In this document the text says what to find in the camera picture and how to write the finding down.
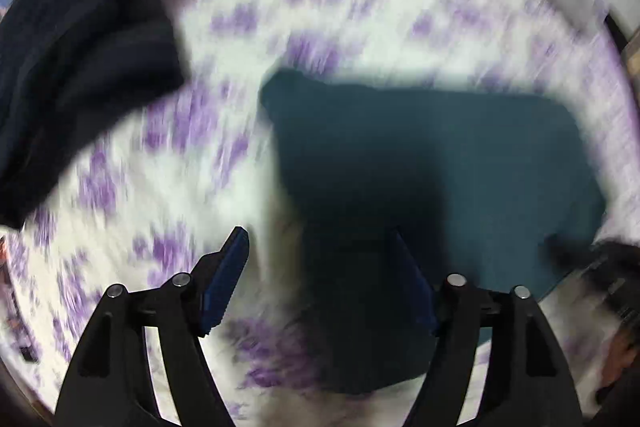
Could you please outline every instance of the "mattress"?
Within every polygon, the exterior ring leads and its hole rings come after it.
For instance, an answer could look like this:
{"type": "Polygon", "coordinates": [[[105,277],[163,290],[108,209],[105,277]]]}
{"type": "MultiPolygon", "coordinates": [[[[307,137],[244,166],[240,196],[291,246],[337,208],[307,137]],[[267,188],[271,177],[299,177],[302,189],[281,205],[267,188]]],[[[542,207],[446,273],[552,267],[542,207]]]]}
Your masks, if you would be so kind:
{"type": "MultiPolygon", "coordinates": [[[[271,130],[257,111],[278,64],[436,89],[536,92],[578,122],[609,198],[601,237],[640,239],[636,107],[604,28],[578,36],[546,0],[165,0],[190,81],[87,147],[20,232],[6,231],[25,360],[8,328],[0,355],[53,409],[100,295],[159,285],[216,251],[236,225],[252,253],[222,324],[201,341],[239,425],[400,425],[421,378],[367,396],[318,386],[305,349],[297,263],[300,223],[278,184],[271,130]]],[[[585,409],[615,328],[568,280],[543,302],[585,409]]],[[[157,335],[149,359],[162,415],[177,422],[157,335]]],[[[461,419],[475,414],[490,346],[461,419]]]]}

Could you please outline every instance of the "black cloth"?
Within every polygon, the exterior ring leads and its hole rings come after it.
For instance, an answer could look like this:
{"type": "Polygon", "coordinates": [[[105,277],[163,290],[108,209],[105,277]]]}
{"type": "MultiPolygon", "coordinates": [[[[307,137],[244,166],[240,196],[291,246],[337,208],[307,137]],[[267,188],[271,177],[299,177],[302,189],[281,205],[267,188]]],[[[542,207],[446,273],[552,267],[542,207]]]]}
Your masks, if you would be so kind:
{"type": "Polygon", "coordinates": [[[19,229],[79,149],[183,82],[160,0],[14,0],[0,23],[0,223],[19,229]]]}
{"type": "Polygon", "coordinates": [[[605,208],[574,119],[524,94],[329,85],[277,71],[260,101],[283,186],[304,220],[302,266],[328,348],[327,384],[364,393],[424,373],[434,338],[387,246],[398,231],[434,287],[525,285],[563,273],[557,234],[590,245],[605,208]]]}

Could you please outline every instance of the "dark green fabric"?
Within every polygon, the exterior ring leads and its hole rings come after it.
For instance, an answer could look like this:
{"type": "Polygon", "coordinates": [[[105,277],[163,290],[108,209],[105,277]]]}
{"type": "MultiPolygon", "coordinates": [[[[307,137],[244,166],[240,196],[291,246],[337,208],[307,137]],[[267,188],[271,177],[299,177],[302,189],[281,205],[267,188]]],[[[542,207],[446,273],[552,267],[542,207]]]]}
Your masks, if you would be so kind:
{"type": "Polygon", "coordinates": [[[423,373],[384,235],[399,229],[439,285],[459,272],[543,297],[563,274],[548,235],[590,244],[605,208],[575,122],[524,94],[325,84],[280,70],[260,101],[282,183],[305,221],[303,266],[331,352],[331,387],[364,392],[423,373]]]}

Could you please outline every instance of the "floral bedsheet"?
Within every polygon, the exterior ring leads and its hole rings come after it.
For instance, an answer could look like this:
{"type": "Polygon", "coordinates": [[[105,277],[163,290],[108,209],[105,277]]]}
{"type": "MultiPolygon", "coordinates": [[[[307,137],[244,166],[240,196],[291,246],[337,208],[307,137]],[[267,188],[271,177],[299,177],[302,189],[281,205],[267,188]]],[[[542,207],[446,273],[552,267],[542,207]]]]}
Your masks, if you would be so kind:
{"type": "MultiPolygon", "coordinates": [[[[159,285],[242,225],[250,261],[223,323],[202,341],[236,423],[402,424],[419,378],[360,397],[318,390],[317,361],[298,327],[300,228],[257,110],[260,84],[279,62],[320,75],[369,73],[377,84],[394,78],[559,99],[575,115],[610,198],[601,234],[640,239],[638,121],[604,29],[586,40],[545,0],[166,1],[191,81],[84,150],[24,229],[6,234],[39,361],[26,362],[6,330],[0,353],[48,407],[108,285],[159,285]]],[[[560,289],[544,302],[574,362],[601,353],[612,327],[605,319],[577,325],[568,304],[575,292],[560,289]]],[[[152,330],[149,338],[159,407],[177,422],[152,330]]],[[[478,350],[462,418],[477,408],[488,349],[478,350]]],[[[596,369],[574,363],[574,370],[588,407],[596,369]]]]}

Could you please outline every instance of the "silver screw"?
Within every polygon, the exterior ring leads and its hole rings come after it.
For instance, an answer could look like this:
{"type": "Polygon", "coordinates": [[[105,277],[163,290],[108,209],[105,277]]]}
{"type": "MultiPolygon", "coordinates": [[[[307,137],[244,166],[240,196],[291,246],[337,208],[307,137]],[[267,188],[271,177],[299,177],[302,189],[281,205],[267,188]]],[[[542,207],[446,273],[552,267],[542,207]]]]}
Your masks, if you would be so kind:
{"type": "Polygon", "coordinates": [[[447,282],[452,286],[464,286],[466,284],[466,277],[459,273],[450,273],[447,277],[447,282]]]}
{"type": "Polygon", "coordinates": [[[171,282],[174,283],[174,286],[187,286],[189,281],[191,280],[191,275],[185,272],[177,273],[173,277],[171,277],[171,282]]]}
{"type": "Polygon", "coordinates": [[[528,299],[531,296],[531,292],[526,286],[516,286],[513,292],[516,294],[516,297],[520,299],[528,299]]]}
{"type": "Polygon", "coordinates": [[[122,295],[123,290],[124,290],[124,286],[122,284],[112,284],[107,288],[107,296],[114,299],[122,295]]]}

